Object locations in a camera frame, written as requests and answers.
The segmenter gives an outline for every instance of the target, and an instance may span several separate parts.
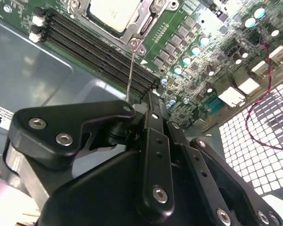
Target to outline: screw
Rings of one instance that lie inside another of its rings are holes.
[[[131,111],[130,107],[127,107],[127,106],[124,106],[123,109],[124,109],[125,111],[128,111],[128,112]]]
[[[227,215],[227,213],[222,210],[222,209],[217,209],[217,216],[219,217],[219,219],[221,220],[221,222],[226,225],[226,226],[230,226],[231,225],[231,219],[230,217]]]
[[[157,8],[160,8],[160,7],[162,7],[164,5],[164,1],[163,0],[156,0],[155,1],[155,6],[157,7]]]
[[[166,203],[168,201],[168,195],[161,187],[153,188],[153,197],[160,203]]]
[[[152,114],[152,117],[154,118],[154,119],[158,119],[159,117],[158,117],[158,115],[157,114]]]
[[[7,13],[11,13],[13,11],[13,9],[11,8],[10,5],[5,5],[3,7],[4,11],[7,12]]]
[[[201,147],[206,147],[206,144],[202,140],[198,141],[198,143],[200,144]]]
[[[175,122],[172,123],[172,126],[174,126],[175,129],[179,129],[179,126]]]
[[[43,129],[47,126],[47,123],[43,119],[32,118],[28,121],[28,125],[33,129]]]
[[[264,224],[269,225],[269,220],[261,211],[258,211],[258,215]]]
[[[72,144],[73,139],[72,137],[67,133],[60,133],[56,136],[56,142],[63,146],[69,146]]]
[[[72,8],[77,8],[79,6],[79,1],[78,0],[72,0],[71,1],[71,7]]]
[[[137,41],[136,40],[132,40],[130,42],[130,44],[133,46],[133,47],[136,47],[137,46]]]
[[[269,213],[269,215],[277,225],[280,225],[279,219],[273,213]]]

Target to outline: cable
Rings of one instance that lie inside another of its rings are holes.
[[[250,119],[250,114],[253,112],[253,110],[255,109],[255,107],[257,105],[259,105],[262,101],[264,101],[264,99],[270,94],[270,91],[272,89],[272,65],[271,65],[271,60],[269,58],[270,52],[269,52],[269,49],[268,49],[268,45],[267,45],[267,43],[264,40],[262,40],[262,45],[263,45],[264,49],[266,49],[266,52],[267,52],[267,63],[268,63],[268,76],[267,76],[267,79],[268,79],[268,87],[267,87],[267,91],[265,92],[265,94],[250,107],[250,109],[248,111],[248,114],[246,116],[246,119],[245,119],[245,127],[246,127],[247,132],[250,135],[250,138],[252,140],[254,140],[255,142],[257,142],[258,144],[260,144],[262,146],[265,146],[265,147],[273,148],[275,150],[283,151],[283,148],[281,148],[281,147],[276,147],[276,146],[268,145],[266,143],[261,142],[260,140],[255,139],[254,136],[250,133],[249,126],[248,126],[248,120]]]

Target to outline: chip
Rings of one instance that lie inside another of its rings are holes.
[[[189,33],[189,30],[186,29],[184,26],[179,26],[179,28],[177,29],[177,33],[182,36],[182,37],[185,37],[188,33]]]
[[[155,58],[154,64],[158,67],[161,67],[164,64],[164,62],[159,58]]]
[[[140,0],[91,0],[90,13],[117,32],[123,32],[130,23]]]
[[[184,23],[185,25],[187,25],[188,28],[192,28],[196,22],[192,17],[187,16],[184,20]]]
[[[191,65],[191,69],[194,70],[194,71],[198,70],[198,68],[199,68],[199,66],[198,66],[198,64],[196,64],[196,63],[193,63],[193,64]]]
[[[169,53],[173,53],[173,51],[175,50],[175,46],[173,46],[171,43],[167,43],[165,45],[165,50]]]
[[[220,29],[219,29],[220,33],[222,34],[226,34],[227,31],[228,31],[228,28],[226,26],[222,26]]]
[[[171,42],[174,43],[176,46],[179,45],[181,42],[181,38],[179,38],[176,34],[171,37]]]
[[[159,55],[158,55],[161,59],[163,59],[164,61],[166,61],[168,58],[169,58],[169,56],[170,56],[170,54],[168,54],[167,52],[165,52],[165,51],[161,51],[160,53],[159,53]]]

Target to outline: white grid panel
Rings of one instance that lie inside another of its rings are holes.
[[[248,109],[220,126],[225,161],[251,184],[259,195],[283,187],[283,151],[251,140],[245,118]],[[251,134],[264,143],[283,147],[283,84],[257,106],[249,120]]]

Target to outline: black metal bracket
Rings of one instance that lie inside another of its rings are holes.
[[[38,226],[283,225],[209,145],[188,143],[160,98],[148,93],[139,107],[111,101],[15,113],[2,168],[39,204]],[[117,144],[126,151],[72,178],[77,156]]]

